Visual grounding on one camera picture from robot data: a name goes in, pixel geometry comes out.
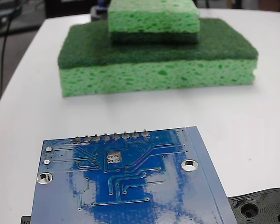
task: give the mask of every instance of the table surface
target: table surface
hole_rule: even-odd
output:
[[[0,101],[0,223],[30,215],[42,141],[197,126],[227,196],[280,187],[280,13],[201,10],[259,51],[251,86],[62,98],[57,57],[71,25],[48,19]]]

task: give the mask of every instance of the light green sponge layer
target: light green sponge layer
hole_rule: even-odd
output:
[[[254,81],[257,60],[193,60],[123,63],[61,69],[63,96],[163,90]]]
[[[199,32],[192,0],[112,0],[108,17],[109,32]]]

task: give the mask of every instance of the floor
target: floor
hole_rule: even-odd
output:
[[[10,78],[12,77],[15,69],[17,68],[20,60],[22,59],[36,33],[37,31],[33,31],[18,35],[11,35],[8,37],[4,59],[4,89],[6,88]],[[3,38],[0,38],[0,60],[2,44]]]

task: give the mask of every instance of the printed circuit board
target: printed circuit board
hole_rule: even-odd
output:
[[[235,224],[196,127],[45,140],[31,224]]]

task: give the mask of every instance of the sponge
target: sponge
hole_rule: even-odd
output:
[[[200,19],[197,45],[116,45],[108,24],[73,26],[60,52],[63,96],[252,84],[256,49],[220,19]]]
[[[112,0],[108,17],[112,42],[198,41],[199,11],[192,0]]]

